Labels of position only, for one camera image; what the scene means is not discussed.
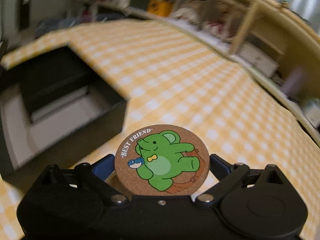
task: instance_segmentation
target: clutter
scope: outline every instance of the clutter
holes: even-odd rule
[[[273,76],[271,77],[271,80],[279,87],[281,87],[284,84],[284,79],[281,77],[281,74],[278,71],[276,71],[273,74]]]
[[[242,12],[220,2],[216,6],[217,15],[204,21],[202,29],[224,42],[232,42],[242,19]]]
[[[312,98],[303,107],[302,112],[314,128],[320,126],[320,99]]]
[[[199,25],[200,24],[201,2],[198,0],[184,1],[178,10],[173,13],[173,18],[184,19],[187,22]]]

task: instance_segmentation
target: yellow object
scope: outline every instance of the yellow object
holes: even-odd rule
[[[151,157],[148,157],[147,160],[148,160],[148,162],[152,162],[152,160],[156,160],[157,158],[158,158],[158,156],[153,154]]]
[[[172,10],[173,4],[168,1],[150,0],[147,11],[161,17],[167,17]]]
[[[1,64],[9,69],[65,45],[130,99],[123,131],[80,162],[94,163],[115,153],[141,127],[181,126],[199,136],[210,154],[217,153],[230,163],[243,162],[252,169],[278,165],[308,207],[300,236],[315,239],[320,222],[320,149],[293,114],[239,64],[169,24],[132,19],[50,32],[8,53]],[[193,196],[217,182],[209,173]],[[15,206],[8,202],[9,194],[4,191],[0,196],[2,205],[11,208],[5,212],[8,220],[0,212],[1,240],[14,240],[7,236],[10,232],[18,239],[21,233],[14,226]]]

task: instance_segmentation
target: black box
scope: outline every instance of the black box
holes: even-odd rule
[[[13,80],[18,82],[20,86],[18,87],[17,84],[16,87],[10,86],[1,93],[1,106],[3,106],[1,119],[6,121],[1,123],[2,129],[0,129],[0,173],[8,182],[22,189],[27,189],[27,185],[31,185],[47,165],[57,164],[61,169],[69,168],[122,131],[127,105],[126,99],[98,76],[69,47],[44,53],[12,70],[14,71],[14,69],[19,72],[17,78]],[[74,96],[75,98],[72,100],[67,98],[74,94],[79,94],[79,96]],[[14,99],[15,102],[18,102],[16,105],[10,103],[13,101],[12,99],[7,99],[10,96],[16,97]],[[97,107],[93,110],[88,109],[87,106],[84,106],[87,101],[94,101],[94,105]],[[68,131],[68,127],[66,131],[63,131],[67,134],[64,134],[58,141],[51,142],[52,145],[36,153],[32,159],[29,158],[31,160],[28,160],[26,164],[23,164],[24,161],[22,164],[17,164],[17,160],[16,163],[13,161],[12,156],[16,154],[16,151],[12,148],[15,146],[13,141],[17,141],[19,138],[11,136],[15,133],[12,131],[10,133],[12,127],[10,120],[15,119],[14,121],[17,122],[16,119],[19,118],[15,118],[14,114],[11,119],[7,117],[10,114],[6,112],[6,102],[11,104],[8,105],[8,109],[22,111],[22,116],[30,117],[35,111],[42,111],[40,117],[29,121],[30,123],[27,124],[29,126],[26,128],[27,133],[36,131],[35,134],[40,134],[40,136],[43,134],[41,129],[46,128],[47,123],[51,122],[55,125],[54,120],[58,119],[54,118],[59,116],[67,118],[66,114],[73,113],[72,109],[75,109],[77,104],[84,106],[84,112],[91,111],[91,113],[87,114],[89,117],[87,117],[88,120],[85,119],[87,120],[85,124],[79,124],[79,127],[71,132]],[[20,185],[22,177],[29,182]]]

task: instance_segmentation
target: checkered tablecloth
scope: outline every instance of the checkered tablecloth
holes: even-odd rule
[[[23,231],[16,217],[16,210],[23,193],[2,181],[0,176],[0,239],[18,240]]]
[[[67,44],[130,100],[124,131],[80,162],[94,163],[115,153],[122,140],[141,127],[178,125],[199,136],[209,153],[230,163],[256,169],[277,164],[308,207],[301,236],[315,238],[320,222],[320,149],[292,113],[240,65],[175,27],[135,20],[52,32],[6,55],[1,63],[10,68]],[[194,196],[215,183],[210,173]]]

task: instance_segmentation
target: cork coaster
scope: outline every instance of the cork coaster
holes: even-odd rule
[[[191,195],[208,175],[209,153],[192,132],[158,124],[135,131],[121,143],[115,170],[134,195]]]

